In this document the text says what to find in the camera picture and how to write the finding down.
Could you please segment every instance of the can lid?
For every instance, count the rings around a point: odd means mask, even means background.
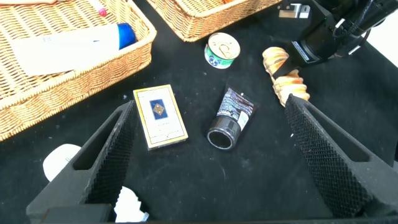
[[[136,35],[127,22],[118,24],[119,29],[119,50],[136,42]]]
[[[241,52],[238,41],[229,34],[215,33],[209,37],[211,51],[223,59],[234,59]]]

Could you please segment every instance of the green can label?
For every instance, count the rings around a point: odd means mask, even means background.
[[[206,44],[205,47],[205,58],[211,66],[219,69],[228,68],[229,66],[231,66],[232,62],[234,61],[234,59],[223,59],[215,55],[209,48],[208,44]]]

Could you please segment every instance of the tin can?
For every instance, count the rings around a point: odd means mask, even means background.
[[[235,38],[218,32],[210,36],[205,47],[205,58],[211,66],[226,69],[240,52],[241,47]]]

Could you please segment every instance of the bread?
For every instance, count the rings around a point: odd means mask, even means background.
[[[293,70],[283,77],[274,79],[273,74],[285,63],[289,57],[288,53],[280,47],[270,47],[266,49],[262,56],[262,61],[267,73],[271,76],[273,89],[278,96],[279,102],[285,106],[290,94],[304,100],[308,100],[310,95],[307,93],[307,86],[303,84],[303,78],[299,77],[299,71]]]

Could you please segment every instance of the black tube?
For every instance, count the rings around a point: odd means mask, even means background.
[[[396,162],[398,162],[398,142],[397,142],[397,146],[396,146],[396,156],[394,157],[394,160]]]
[[[350,34],[352,34],[359,27],[361,22],[363,21],[366,13],[368,12],[369,8],[371,7],[371,5],[373,3],[373,1],[374,0],[368,0],[362,13],[359,15],[359,17],[355,20],[354,24],[346,32],[344,32],[342,34],[337,34],[337,30],[339,29],[339,27],[337,27],[336,29],[333,30],[332,36],[334,38],[344,38],[344,37],[347,37]]]
[[[256,108],[246,95],[238,94],[227,86],[216,119],[207,133],[207,140],[218,149],[232,149]]]

